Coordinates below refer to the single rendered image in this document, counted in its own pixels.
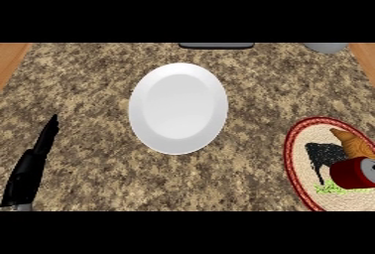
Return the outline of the white oval plate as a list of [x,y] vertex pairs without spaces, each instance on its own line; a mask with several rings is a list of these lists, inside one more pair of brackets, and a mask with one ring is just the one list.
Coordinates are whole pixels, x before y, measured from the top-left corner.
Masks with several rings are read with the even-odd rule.
[[217,138],[229,99],[217,76],[192,63],[170,63],[138,82],[129,98],[129,123],[139,141],[157,152],[189,154]]

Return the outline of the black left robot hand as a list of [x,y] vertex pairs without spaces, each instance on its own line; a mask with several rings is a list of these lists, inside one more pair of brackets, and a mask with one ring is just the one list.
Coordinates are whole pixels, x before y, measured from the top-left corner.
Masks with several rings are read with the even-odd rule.
[[59,120],[58,115],[53,115],[43,128],[34,147],[25,151],[14,168],[0,207],[33,204],[58,133]]

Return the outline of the red can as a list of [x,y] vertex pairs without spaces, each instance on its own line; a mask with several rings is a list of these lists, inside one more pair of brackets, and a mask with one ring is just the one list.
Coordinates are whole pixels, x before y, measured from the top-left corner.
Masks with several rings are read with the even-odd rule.
[[347,190],[375,188],[375,159],[358,157],[335,163],[330,175],[337,185]]

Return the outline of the round woven rooster placemat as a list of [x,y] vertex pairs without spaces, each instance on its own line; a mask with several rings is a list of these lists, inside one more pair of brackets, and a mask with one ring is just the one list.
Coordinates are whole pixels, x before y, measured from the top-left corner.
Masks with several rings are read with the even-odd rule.
[[349,159],[375,159],[375,142],[343,121],[310,117],[291,127],[284,141],[284,167],[296,193],[313,211],[375,211],[375,188],[347,190],[330,175]]

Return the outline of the grey rounded vessel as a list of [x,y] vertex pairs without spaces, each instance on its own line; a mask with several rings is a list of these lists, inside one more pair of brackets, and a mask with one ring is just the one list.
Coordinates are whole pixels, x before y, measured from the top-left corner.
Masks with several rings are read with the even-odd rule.
[[335,54],[347,46],[347,43],[304,43],[304,46],[318,53],[322,54]]

